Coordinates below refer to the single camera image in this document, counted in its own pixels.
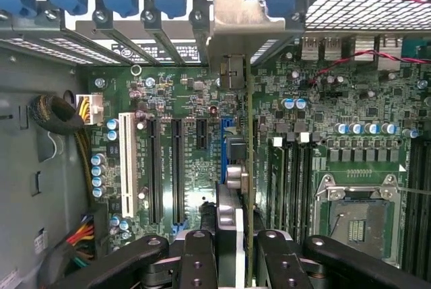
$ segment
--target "sticker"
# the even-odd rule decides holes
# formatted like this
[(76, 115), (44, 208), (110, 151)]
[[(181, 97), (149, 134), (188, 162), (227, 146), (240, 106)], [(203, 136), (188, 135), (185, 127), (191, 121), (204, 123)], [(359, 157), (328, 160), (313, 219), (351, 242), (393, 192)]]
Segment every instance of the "sticker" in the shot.
[(44, 229), (39, 231), (39, 235), (34, 239), (34, 252), (41, 254), (48, 248), (48, 232)]
[(20, 283), (21, 279), (18, 277), (18, 269), (14, 269), (0, 281), (0, 289), (15, 289)]

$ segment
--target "white pci slot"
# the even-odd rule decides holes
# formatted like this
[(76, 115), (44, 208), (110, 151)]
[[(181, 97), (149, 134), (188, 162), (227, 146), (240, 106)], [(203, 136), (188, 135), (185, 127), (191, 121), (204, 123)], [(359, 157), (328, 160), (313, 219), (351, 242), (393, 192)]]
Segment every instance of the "white pci slot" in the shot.
[(121, 210), (123, 217), (135, 217), (137, 213), (137, 155), (135, 115), (119, 114)]

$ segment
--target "pci slot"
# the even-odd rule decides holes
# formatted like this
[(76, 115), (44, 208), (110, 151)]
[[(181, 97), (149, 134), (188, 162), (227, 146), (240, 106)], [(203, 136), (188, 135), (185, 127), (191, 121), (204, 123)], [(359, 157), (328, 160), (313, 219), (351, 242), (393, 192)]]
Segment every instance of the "pci slot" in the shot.
[(137, 150), (133, 113), (119, 114), (119, 141), (121, 211), (123, 217), (135, 217), (137, 214)]
[(173, 224), (185, 221), (184, 207), (184, 131), (183, 120), (172, 120), (172, 196)]
[(196, 120), (196, 148), (206, 150), (208, 147), (208, 121), (207, 119)]
[(162, 167), (160, 165), (160, 126), (157, 119), (147, 122), (147, 175), (150, 205), (150, 223), (157, 224), (162, 219)]
[(222, 161), (222, 167), (221, 167), (221, 173), (220, 173), (220, 183), (224, 183), (224, 179), (226, 178), (226, 167), (229, 164), (229, 160), (226, 153), (226, 131), (225, 129), (227, 127), (234, 126), (234, 120), (225, 118), (222, 119), (220, 122), (220, 146), (222, 149), (222, 155), (221, 155), (221, 161)]

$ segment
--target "motherboard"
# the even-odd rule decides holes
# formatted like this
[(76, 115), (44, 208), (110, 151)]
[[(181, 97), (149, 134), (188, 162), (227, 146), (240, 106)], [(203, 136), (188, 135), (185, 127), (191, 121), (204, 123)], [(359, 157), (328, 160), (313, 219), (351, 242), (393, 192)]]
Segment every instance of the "motherboard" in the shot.
[(265, 227), (299, 243), (324, 234), (400, 264), (411, 140), (430, 113), (431, 65), (382, 69), (368, 57), (320, 75), (332, 59), (305, 51), (292, 45), (252, 67), (243, 90), (221, 88), (205, 67), (84, 72), (103, 99), (103, 122), (89, 130), (111, 250), (199, 228), (201, 208), (225, 181), (226, 136), (239, 133), (253, 141), (253, 209)]

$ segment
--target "blue pcie slot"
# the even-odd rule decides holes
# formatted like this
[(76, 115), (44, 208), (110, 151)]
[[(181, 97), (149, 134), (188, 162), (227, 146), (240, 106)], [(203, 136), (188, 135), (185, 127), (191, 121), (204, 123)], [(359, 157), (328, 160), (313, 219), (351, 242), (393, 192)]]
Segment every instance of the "blue pcie slot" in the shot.
[(220, 144), (222, 148), (222, 169), (220, 174), (220, 183), (224, 183), (224, 179), (226, 178), (226, 166), (228, 165), (228, 157), (226, 155), (226, 140), (224, 139), (226, 136), (225, 128), (234, 126), (234, 119), (224, 118), (220, 123)]

